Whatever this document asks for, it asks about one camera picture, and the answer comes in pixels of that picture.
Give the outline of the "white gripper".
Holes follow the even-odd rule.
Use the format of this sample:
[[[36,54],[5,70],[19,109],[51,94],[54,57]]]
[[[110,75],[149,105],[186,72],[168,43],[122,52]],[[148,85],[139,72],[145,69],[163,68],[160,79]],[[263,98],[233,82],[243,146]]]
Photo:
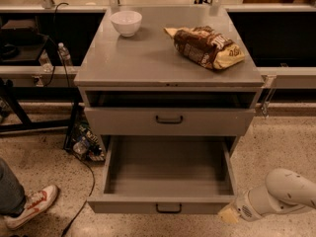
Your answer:
[[[240,216],[249,222],[262,219],[262,216],[251,205],[248,192],[238,196],[235,203],[237,210],[232,204],[228,204],[218,212],[218,216],[223,222],[238,223]]]

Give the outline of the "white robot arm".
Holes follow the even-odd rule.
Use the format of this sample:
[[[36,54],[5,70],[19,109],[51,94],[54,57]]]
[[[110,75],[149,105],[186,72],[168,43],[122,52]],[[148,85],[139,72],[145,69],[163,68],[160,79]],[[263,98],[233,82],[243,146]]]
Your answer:
[[[262,185],[238,196],[219,212],[226,223],[260,220],[268,215],[297,214],[316,208],[316,184],[293,171],[270,171]]]

